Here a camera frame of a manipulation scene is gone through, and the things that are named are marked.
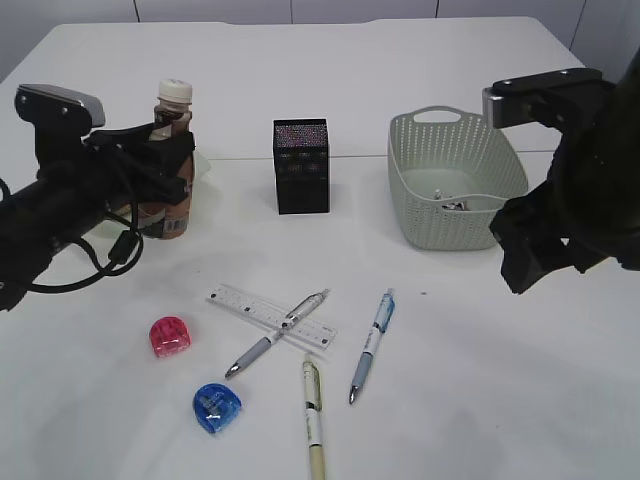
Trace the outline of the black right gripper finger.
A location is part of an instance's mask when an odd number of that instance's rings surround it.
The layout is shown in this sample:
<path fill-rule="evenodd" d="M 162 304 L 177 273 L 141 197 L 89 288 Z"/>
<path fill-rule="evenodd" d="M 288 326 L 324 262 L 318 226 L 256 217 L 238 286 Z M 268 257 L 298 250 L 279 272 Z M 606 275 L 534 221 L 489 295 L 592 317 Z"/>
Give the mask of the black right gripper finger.
<path fill-rule="evenodd" d="M 501 275 L 514 294 L 523 294 L 546 275 L 573 265 L 566 245 L 554 236 L 502 236 Z"/>

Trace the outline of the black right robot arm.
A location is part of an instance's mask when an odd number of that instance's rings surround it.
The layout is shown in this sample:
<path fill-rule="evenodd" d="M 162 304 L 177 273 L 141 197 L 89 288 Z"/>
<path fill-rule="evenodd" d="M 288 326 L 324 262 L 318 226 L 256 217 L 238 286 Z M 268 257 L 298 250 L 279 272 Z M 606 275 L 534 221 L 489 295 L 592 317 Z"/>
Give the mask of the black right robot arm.
<path fill-rule="evenodd" d="M 616 83 L 591 68 L 497 81 L 483 92 L 483 116 L 496 129 L 539 123 L 561 134 L 545 180 L 508 200 L 490 224 L 513 293 L 608 258 L 638 270 L 637 58 Z"/>

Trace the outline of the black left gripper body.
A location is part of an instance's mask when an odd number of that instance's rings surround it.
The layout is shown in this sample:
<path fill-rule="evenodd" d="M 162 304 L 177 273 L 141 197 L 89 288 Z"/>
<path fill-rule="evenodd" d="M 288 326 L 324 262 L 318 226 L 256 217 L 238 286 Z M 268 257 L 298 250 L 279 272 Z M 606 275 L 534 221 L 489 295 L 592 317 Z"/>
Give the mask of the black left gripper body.
<path fill-rule="evenodd" d="M 34 134 L 35 219 L 103 220 L 123 210 L 138 216 L 150 193 L 148 124 L 116 130 L 36 126 Z"/>

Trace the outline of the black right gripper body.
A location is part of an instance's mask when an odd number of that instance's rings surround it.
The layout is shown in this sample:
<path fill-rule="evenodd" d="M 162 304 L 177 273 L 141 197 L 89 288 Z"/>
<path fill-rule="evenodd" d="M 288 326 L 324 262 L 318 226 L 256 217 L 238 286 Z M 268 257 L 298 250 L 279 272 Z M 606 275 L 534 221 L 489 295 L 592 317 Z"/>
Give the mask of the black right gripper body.
<path fill-rule="evenodd" d="M 545 180 L 508 200 L 490 230 L 554 236 L 581 273 L 613 258 L 639 268 L 639 82 L 622 79 L 591 118 L 560 132 Z"/>

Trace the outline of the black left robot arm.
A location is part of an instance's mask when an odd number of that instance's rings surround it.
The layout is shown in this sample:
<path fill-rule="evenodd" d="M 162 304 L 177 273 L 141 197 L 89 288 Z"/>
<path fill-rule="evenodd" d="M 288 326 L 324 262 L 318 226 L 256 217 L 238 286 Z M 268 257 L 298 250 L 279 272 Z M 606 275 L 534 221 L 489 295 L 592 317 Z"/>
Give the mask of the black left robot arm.
<path fill-rule="evenodd" d="M 178 171 L 195 149 L 190 131 L 153 140 L 152 130 L 150 124 L 95 131 L 36 128 L 36 180 L 1 202 L 2 310 L 29 292 L 70 293 L 135 266 L 144 248 L 138 214 L 125 220 L 118 210 L 185 200 L 187 182 Z M 90 257 L 95 273 L 64 285 L 37 283 L 71 244 Z"/>

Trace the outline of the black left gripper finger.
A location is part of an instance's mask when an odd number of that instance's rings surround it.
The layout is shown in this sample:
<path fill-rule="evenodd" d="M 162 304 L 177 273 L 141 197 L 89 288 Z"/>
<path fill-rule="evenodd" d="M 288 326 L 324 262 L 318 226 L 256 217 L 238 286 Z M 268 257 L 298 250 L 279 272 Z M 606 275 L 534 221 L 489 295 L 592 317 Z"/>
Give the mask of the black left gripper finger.
<path fill-rule="evenodd" d="M 142 169 L 129 172 L 132 197 L 139 203 L 179 204 L 190 193 L 184 178 L 162 175 L 159 171 Z"/>
<path fill-rule="evenodd" d="M 149 123 L 127 130 L 124 149 L 140 163 L 158 170 L 180 170 L 195 149 L 194 136 L 185 131 L 152 140 L 154 125 Z"/>

